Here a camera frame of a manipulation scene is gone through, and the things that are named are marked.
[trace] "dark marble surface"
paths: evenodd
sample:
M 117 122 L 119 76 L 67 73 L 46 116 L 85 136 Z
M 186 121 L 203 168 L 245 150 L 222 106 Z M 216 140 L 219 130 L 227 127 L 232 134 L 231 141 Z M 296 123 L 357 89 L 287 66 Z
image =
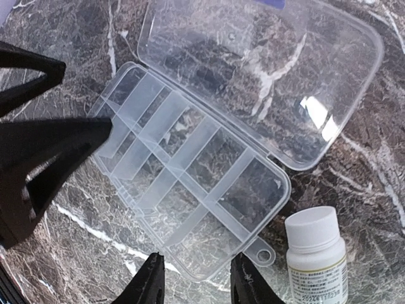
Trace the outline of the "dark marble surface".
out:
M 290 301 L 284 219 L 303 208 L 337 208 L 349 261 L 349 303 L 405 303 L 405 3 L 330 0 L 373 25 L 385 57 L 358 111 L 320 164 L 292 172 L 292 197 L 261 236 L 276 249 L 261 269 Z M 147 1 L 18 1 L 0 39 L 67 62 L 63 85 L 10 119 L 83 117 L 135 46 Z M 1 88 L 34 77 L 0 70 Z M 2 262 L 32 303 L 109 303 L 156 248 L 108 179 L 88 161 L 49 208 L 34 235 Z M 229 303 L 227 270 L 203 283 L 183 279 L 168 261 L 167 303 Z

